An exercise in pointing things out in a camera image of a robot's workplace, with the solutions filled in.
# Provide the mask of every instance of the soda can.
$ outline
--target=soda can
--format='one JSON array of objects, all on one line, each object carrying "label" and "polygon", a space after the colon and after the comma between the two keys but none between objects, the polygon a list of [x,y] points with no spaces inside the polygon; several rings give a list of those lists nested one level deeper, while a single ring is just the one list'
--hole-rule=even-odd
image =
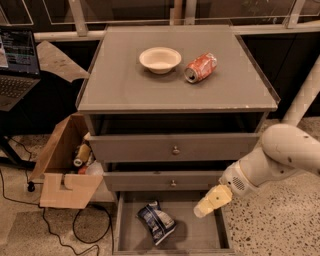
[{"label": "soda can", "polygon": [[217,64],[217,58],[212,53],[204,53],[188,64],[184,76],[189,83],[194,84],[209,76]]}]

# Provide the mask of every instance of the blue wrapper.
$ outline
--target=blue wrapper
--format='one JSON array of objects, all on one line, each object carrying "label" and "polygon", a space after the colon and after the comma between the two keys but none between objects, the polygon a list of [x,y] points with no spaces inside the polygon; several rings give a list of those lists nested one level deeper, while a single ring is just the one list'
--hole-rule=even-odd
[{"label": "blue wrapper", "polygon": [[148,225],[155,245],[160,244],[176,228],[175,221],[161,211],[158,201],[146,205],[138,212],[138,216]]}]

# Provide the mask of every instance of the power cord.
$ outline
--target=power cord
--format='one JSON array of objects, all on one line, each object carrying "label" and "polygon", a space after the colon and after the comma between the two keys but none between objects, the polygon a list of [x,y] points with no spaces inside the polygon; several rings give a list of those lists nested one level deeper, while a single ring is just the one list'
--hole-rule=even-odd
[{"label": "power cord", "polygon": [[[15,140],[14,138],[8,137],[8,140],[12,140],[12,141],[15,142],[16,144],[18,144],[18,145],[20,145],[21,147],[23,147],[23,149],[29,154],[28,161],[30,162],[31,156],[32,156],[32,152],[29,151],[23,143]],[[25,175],[26,175],[26,178],[27,178],[27,184],[28,184],[28,191],[29,191],[29,192],[33,192],[33,191],[35,190],[34,185],[42,185],[42,184],[43,184],[43,183],[41,183],[41,182],[29,181],[28,170],[27,170],[27,169],[25,169]]]},{"label": "power cord", "polygon": [[8,200],[8,201],[12,201],[15,203],[21,203],[21,204],[29,204],[29,205],[38,205],[36,203],[31,203],[31,202],[24,202],[24,201],[19,201],[16,199],[12,199],[6,196],[5,194],[5,189],[4,189],[4,178],[3,178],[3,174],[2,174],[2,170],[0,169],[0,176],[1,176],[1,181],[2,181],[2,196],[4,199]]},{"label": "power cord", "polygon": [[[29,153],[29,159],[28,159],[28,161],[30,161],[31,156],[32,156],[32,152],[30,152],[30,151],[25,147],[25,145],[22,144],[21,142],[15,140],[15,139],[13,139],[13,138],[8,138],[8,139],[10,139],[10,140],[14,141],[15,143],[19,144],[20,146],[22,146],[22,147],[24,148],[24,150],[25,150],[27,153]],[[33,182],[32,182],[32,184],[30,184],[31,182],[29,181],[29,178],[28,178],[27,169],[25,170],[25,175],[26,175],[27,183],[29,184],[29,186],[30,186],[30,185],[33,185],[33,184],[43,184],[43,183],[33,183]],[[36,206],[38,206],[38,208],[43,209],[43,211],[42,211],[42,218],[43,218],[43,220],[46,222],[46,224],[47,224],[47,226],[48,226],[48,231],[49,231],[49,233],[50,233],[51,235],[54,235],[54,236],[58,237],[58,240],[59,240],[59,243],[60,243],[61,246],[70,248],[75,255],[83,255],[83,254],[91,251],[92,249],[97,248],[97,256],[99,255],[99,253],[100,253],[100,247],[99,247],[99,245],[97,245],[97,244],[91,246],[90,248],[86,249],[85,251],[83,251],[83,252],[81,252],[81,253],[77,253],[76,250],[75,250],[71,245],[63,244],[63,243],[62,243],[62,240],[61,240],[61,237],[60,237],[58,234],[53,233],[53,232],[51,231],[50,223],[49,223],[49,221],[48,221],[48,220],[46,219],[46,217],[45,217],[46,208],[40,207],[40,204],[39,204],[39,203],[24,202],[24,201],[20,201],[20,200],[16,200],[16,199],[12,199],[12,198],[7,197],[6,194],[5,194],[5,181],[4,181],[4,177],[3,177],[3,173],[2,173],[2,170],[1,170],[1,169],[0,169],[0,176],[1,176],[1,181],[2,181],[2,196],[3,196],[3,198],[6,199],[6,200],[8,200],[8,201],[15,202],[15,203],[21,203],[21,204],[27,204],[27,205],[36,205]],[[75,223],[76,223],[78,217],[80,216],[80,214],[81,214],[81,212],[82,212],[83,210],[79,210],[78,213],[77,213],[77,215],[76,215],[76,217],[75,217],[74,220],[73,220],[73,223],[72,223],[73,233],[74,233],[75,237],[76,237],[80,242],[85,243],[85,244],[93,244],[93,243],[99,242],[99,241],[108,233],[108,231],[111,230],[112,252],[113,252],[113,249],[114,249],[114,237],[113,237],[113,228],[112,228],[112,218],[111,218],[111,215],[110,215],[110,213],[107,211],[106,208],[104,208],[104,207],[102,207],[102,206],[100,206],[100,205],[92,205],[92,206],[95,207],[95,208],[98,209],[98,210],[103,210],[103,211],[105,211],[105,213],[107,214],[107,216],[108,216],[108,218],[109,218],[109,224],[108,224],[105,232],[103,233],[103,235],[102,235],[101,237],[99,237],[98,239],[96,239],[95,241],[84,241],[83,239],[81,239],[81,238],[77,235],[77,233],[76,233],[76,231],[75,231]]]}]

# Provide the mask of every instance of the laptop keyboard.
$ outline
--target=laptop keyboard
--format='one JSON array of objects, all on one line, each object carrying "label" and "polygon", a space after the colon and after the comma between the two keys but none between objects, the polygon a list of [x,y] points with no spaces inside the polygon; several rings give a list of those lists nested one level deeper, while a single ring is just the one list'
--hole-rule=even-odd
[{"label": "laptop keyboard", "polygon": [[0,77],[0,95],[18,98],[28,90],[32,84],[32,80],[29,79]]}]

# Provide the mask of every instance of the closed drawer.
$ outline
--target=closed drawer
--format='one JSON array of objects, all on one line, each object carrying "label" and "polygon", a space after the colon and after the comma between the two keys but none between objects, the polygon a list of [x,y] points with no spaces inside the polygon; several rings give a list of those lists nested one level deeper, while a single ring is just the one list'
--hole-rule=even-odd
[{"label": "closed drawer", "polygon": [[116,162],[238,160],[257,143],[256,133],[91,136],[97,160]]},{"label": "closed drawer", "polygon": [[222,171],[107,172],[110,191],[208,190],[218,184]]}]

